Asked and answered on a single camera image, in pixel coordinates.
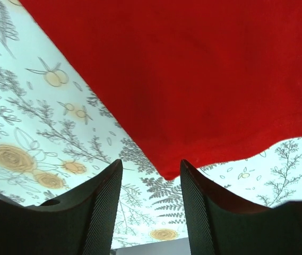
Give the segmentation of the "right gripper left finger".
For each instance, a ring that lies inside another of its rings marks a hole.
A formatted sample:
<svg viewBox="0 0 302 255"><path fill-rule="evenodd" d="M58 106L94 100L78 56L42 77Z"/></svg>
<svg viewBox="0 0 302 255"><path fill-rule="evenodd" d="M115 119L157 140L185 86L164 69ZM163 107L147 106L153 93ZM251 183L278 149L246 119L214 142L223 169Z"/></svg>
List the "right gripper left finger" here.
<svg viewBox="0 0 302 255"><path fill-rule="evenodd" d="M0 199L0 254L109 254L122 175L117 159L40 206Z"/></svg>

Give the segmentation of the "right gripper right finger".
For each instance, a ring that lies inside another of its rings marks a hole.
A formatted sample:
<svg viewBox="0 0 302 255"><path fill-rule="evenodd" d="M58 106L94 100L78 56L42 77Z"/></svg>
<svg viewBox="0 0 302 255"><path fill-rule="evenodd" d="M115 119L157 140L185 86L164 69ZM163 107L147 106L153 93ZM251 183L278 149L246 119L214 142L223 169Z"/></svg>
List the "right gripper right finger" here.
<svg viewBox="0 0 302 255"><path fill-rule="evenodd" d="M180 163L192 254L302 254L302 201L269 208L246 200Z"/></svg>

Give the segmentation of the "red t shirt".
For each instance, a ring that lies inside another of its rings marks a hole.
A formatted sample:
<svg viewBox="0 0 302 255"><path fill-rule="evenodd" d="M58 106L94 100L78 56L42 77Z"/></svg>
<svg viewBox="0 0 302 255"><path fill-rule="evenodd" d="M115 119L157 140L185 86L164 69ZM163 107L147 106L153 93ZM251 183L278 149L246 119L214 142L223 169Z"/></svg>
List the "red t shirt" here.
<svg viewBox="0 0 302 255"><path fill-rule="evenodd" d="M302 137L302 1L22 1L161 176Z"/></svg>

